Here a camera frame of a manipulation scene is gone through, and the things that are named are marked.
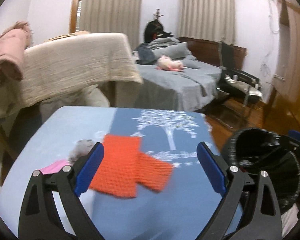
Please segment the pink face mask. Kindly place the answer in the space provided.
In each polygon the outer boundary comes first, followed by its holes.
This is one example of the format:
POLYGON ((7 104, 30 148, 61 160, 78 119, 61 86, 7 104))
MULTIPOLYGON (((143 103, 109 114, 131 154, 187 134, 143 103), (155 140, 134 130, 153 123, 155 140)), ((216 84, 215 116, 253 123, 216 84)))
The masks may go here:
POLYGON ((62 159, 55 161, 47 167, 40 168, 39 170, 42 174, 53 174, 58 173, 64 166, 71 166, 71 164, 66 159, 62 159))

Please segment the orange knitted cloth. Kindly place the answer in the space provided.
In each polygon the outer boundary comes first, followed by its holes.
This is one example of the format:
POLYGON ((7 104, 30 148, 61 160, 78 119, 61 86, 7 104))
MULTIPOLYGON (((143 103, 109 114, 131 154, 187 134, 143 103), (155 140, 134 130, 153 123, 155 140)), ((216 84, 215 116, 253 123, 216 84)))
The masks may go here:
POLYGON ((161 192, 171 178, 173 165, 140 150, 140 137, 107 134, 104 158, 89 188, 117 198, 134 198, 140 184, 161 192))

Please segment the black trash bin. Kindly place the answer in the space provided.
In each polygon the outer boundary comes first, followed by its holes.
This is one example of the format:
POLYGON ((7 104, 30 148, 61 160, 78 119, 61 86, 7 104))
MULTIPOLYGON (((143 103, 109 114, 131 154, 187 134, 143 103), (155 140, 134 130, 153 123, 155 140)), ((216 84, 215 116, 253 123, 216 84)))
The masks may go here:
POLYGON ((280 145, 280 136, 264 129, 237 130, 223 145, 221 156, 250 174, 266 171, 272 181, 280 212, 286 213, 300 196, 300 161, 280 145))

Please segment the wooden wardrobe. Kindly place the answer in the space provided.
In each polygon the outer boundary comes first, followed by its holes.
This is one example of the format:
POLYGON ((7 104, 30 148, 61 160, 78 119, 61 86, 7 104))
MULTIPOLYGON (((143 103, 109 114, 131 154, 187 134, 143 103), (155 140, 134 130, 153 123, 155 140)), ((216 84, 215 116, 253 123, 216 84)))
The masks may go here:
POLYGON ((263 109, 263 127, 279 134, 300 132, 300 0, 275 0, 282 36, 272 91, 263 109))

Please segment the blue tree-print table cloth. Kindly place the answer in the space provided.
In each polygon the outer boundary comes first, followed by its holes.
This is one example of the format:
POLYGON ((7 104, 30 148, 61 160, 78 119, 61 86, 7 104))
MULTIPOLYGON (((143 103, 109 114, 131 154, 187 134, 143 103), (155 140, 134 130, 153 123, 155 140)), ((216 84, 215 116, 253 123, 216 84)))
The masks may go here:
POLYGON ((70 158, 80 143, 101 142, 104 158, 80 201, 106 239, 195 239, 221 196, 196 148, 215 151, 198 113, 62 107, 27 142, 0 191, 0 215, 18 231, 33 171, 70 158))

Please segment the grey bed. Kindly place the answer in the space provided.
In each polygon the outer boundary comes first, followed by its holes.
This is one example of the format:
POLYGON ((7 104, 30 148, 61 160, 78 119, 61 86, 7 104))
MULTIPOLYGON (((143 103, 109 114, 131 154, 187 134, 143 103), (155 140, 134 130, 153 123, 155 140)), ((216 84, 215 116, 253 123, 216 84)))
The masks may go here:
MULTIPOLYGON (((181 43, 174 37, 157 38, 147 47, 153 51, 181 43)), ((133 50, 133 57, 138 54, 133 50)), ((221 69, 188 55, 181 61, 185 68, 181 72, 157 69, 157 60, 143 65, 136 62, 143 85, 134 103, 136 108, 196 111, 208 105, 217 95, 217 82, 221 69)))

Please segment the wooden headboard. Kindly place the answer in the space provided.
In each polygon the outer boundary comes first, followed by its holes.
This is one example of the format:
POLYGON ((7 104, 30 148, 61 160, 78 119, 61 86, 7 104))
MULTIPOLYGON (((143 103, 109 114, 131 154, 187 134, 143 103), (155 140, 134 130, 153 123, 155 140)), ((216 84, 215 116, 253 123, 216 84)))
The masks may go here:
MULTIPOLYGON (((188 49, 197 60, 219 66, 218 42, 189 37, 179 37, 179 40, 187 43, 188 49)), ((238 46, 232 46, 232 48, 234 49, 235 66, 237 69, 242 69, 247 49, 238 46)))

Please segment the grey pillow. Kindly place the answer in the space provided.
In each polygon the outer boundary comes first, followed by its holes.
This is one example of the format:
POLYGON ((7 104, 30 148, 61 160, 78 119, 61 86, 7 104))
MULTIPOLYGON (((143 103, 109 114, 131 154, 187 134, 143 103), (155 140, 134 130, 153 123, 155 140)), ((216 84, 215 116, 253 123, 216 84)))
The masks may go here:
POLYGON ((184 59, 188 55, 191 55, 186 42, 181 42, 165 48, 155 49, 152 52, 156 59, 160 58, 161 56, 168 56, 173 60, 184 59))

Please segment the right beige curtain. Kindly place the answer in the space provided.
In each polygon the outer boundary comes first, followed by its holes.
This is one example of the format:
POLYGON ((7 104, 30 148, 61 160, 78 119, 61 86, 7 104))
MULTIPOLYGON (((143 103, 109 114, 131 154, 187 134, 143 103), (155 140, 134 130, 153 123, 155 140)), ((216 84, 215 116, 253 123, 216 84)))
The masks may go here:
POLYGON ((235 43, 235 0, 181 0, 180 37, 235 43))

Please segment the beige curtain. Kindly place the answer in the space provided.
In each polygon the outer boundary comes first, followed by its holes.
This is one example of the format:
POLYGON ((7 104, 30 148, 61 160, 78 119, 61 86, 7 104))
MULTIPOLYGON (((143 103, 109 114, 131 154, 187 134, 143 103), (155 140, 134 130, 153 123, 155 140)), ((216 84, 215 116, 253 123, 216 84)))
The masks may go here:
POLYGON ((235 0, 181 0, 180 37, 235 43, 235 0))
POLYGON ((79 30, 91 33, 123 33, 130 47, 139 44, 142 0, 82 0, 79 30))

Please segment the beige quilt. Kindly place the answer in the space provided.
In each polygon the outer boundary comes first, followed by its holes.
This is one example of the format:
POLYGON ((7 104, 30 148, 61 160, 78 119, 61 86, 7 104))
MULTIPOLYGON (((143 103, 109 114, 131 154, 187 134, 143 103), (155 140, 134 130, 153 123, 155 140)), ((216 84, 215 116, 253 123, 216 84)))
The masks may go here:
POLYGON ((133 107, 143 84, 128 37, 90 33, 25 50, 23 79, 0 86, 0 120, 38 102, 101 83, 116 82, 115 107, 133 107))

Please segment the dark teal clothing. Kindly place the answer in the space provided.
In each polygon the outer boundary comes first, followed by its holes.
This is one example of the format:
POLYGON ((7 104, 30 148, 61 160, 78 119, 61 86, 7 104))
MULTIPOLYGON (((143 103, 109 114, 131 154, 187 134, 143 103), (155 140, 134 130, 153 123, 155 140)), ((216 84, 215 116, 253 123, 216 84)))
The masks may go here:
POLYGON ((147 47, 147 44, 140 44, 135 52, 138 54, 136 60, 138 64, 148 65, 156 61, 154 53, 147 47))

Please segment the pink jacket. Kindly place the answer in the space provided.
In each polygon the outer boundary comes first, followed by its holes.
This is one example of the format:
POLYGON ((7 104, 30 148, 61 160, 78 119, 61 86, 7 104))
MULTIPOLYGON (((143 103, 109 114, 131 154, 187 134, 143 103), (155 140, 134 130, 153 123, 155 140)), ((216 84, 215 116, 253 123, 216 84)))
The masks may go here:
POLYGON ((0 34, 0 85, 6 79, 23 79, 24 52, 31 42, 32 32, 26 21, 17 21, 0 34))

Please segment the black coat rack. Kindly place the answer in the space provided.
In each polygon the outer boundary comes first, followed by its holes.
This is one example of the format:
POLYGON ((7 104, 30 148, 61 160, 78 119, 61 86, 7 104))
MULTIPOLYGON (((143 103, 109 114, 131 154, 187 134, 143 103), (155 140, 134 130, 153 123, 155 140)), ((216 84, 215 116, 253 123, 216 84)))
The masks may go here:
POLYGON ((157 38, 167 38, 173 37, 172 33, 167 33, 164 31, 163 25, 160 23, 159 18, 163 15, 160 13, 160 9, 156 10, 154 15, 154 20, 147 23, 145 31, 143 33, 143 41, 145 43, 150 43, 157 38))

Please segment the left beige curtain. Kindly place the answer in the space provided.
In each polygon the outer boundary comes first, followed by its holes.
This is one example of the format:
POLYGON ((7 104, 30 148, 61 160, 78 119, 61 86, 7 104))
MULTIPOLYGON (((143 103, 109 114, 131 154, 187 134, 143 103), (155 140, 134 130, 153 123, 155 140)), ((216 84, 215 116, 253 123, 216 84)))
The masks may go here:
POLYGON ((82 0, 79 30, 91 33, 123 33, 130 47, 139 44, 142 0, 82 0))

